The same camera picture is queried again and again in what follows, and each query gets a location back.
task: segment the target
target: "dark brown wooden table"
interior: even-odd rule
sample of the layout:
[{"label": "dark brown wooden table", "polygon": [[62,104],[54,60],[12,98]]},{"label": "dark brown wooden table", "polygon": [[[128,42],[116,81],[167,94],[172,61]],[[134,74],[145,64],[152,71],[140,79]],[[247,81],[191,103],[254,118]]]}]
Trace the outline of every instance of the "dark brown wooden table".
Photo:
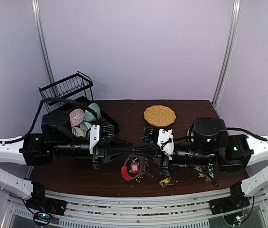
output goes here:
[{"label": "dark brown wooden table", "polygon": [[[144,110],[152,105],[168,106],[175,111],[176,120],[168,127],[173,128],[175,137],[185,136],[194,120],[201,116],[218,118],[209,101],[197,100],[122,100],[98,101],[100,108],[120,124],[119,137],[133,142],[134,147],[143,145],[142,135],[148,123]],[[234,173],[219,172],[214,167],[214,177],[220,184],[214,187],[198,178],[198,174],[187,168],[172,173],[172,184],[161,188],[159,181],[165,177],[158,173],[159,167],[150,163],[146,174],[140,179],[125,181],[120,174],[125,158],[104,164],[101,170],[94,170],[91,160],[55,159],[52,165],[34,167],[31,181],[44,184],[47,190],[107,197],[148,197],[189,194],[230,187],[248,177],[245,170]]]}]

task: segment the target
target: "yellow plate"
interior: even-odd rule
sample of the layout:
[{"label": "yellow plate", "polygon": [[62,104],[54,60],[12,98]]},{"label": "yellow plate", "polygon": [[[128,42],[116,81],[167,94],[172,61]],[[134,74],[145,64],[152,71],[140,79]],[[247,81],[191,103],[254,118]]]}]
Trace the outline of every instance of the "yellow plate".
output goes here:
[{"label": "yellow plate", "polygon": [[154,105],[145,110],[144,119],[154,127],[166,127],[174,123],[176,115],[169,107]]}]

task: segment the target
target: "dish rack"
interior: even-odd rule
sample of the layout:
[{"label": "dish rack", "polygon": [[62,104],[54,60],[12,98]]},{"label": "dish rack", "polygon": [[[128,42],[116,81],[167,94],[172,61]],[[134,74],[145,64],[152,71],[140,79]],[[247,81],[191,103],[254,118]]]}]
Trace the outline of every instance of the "dish rack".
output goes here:
[{"label": "dish rack", "polygon": [[[94,102],[93,98],[93,87],[92,79],[77,71],[77,73],[65,77],[59,81],[56,81],[52,84],[49,84],[43,88],[39,88],[42,99],[45,98],[70,98],[80,92],[83,93],[82,96],[75,99],[75,101],[82,102],[86,105],[89,105]],[[73,111],[76,107],[72,104],[63,104],[59,102],[46,102],[46,109],[48,112],[51,112],[50,106],[57,104],[58,108],[54,110],[60,109],[68,111],[69,113]],[[119,124],[104,111],[100,110],[101,118],[99,119],[99,124],[111,124],[115,127],[115,134],[119,133]]]}]

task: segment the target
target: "white wall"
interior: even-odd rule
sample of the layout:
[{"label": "white wall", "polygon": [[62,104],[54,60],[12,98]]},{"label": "white wall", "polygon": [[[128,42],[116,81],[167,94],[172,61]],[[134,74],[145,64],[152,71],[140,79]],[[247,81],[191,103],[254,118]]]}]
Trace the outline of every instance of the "white wall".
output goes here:
[{"label": "white wall", "polygon": [[231,0],[40,1],[54,78],[86,72],[96,99],[211,100],[232,9]]},{"label": "white wall", "polygon": [[[46,84],[31,0],[0,1],[0,138],[27,132],[40,100],[38,86]],[[26,170],[14,164],[0,167],[22,177]],[[0,216],[7,197],[0,190]]]},{"label": "white wall", "polygon": [[[227,126],[268,135],[268,0],[245,0],[218,108]],[[248,169],[253,174],[266,163]]]}]

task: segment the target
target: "table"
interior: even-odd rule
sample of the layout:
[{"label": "table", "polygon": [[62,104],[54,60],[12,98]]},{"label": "table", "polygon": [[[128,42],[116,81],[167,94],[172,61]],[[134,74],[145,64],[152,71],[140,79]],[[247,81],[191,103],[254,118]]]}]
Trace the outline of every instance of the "table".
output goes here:
[{"label": "table", "polygon": [[[173,129],[175,137],[185,136],[194,120],[202,116],[218,118],[212,104],[204,100],[120,100],[97,101],[100,108],[120,125],[121,139],[130,141],[134,147],[143,145],[144,110],[152,105],[164,105],[175,111],[176,120],[167,129]],[[214,178],[220,184],[214,187],[198,178],[198,174],[187,168],[171,173],[173,185],[161,188],[159,181],[165,177],[158,173],[159,167],[149,162],[146,174],[140,179],[125,181],[120,174],[125,158],[104,164],[101,170],[94,170],[91,160],[54,159],[51,165],[34,167],[31,181],[41,182],[46,190],[105,197],[151,197],[190,194],[224,189],[248,177],[246,170],[234,173],[219,172],[214,166]]]}]

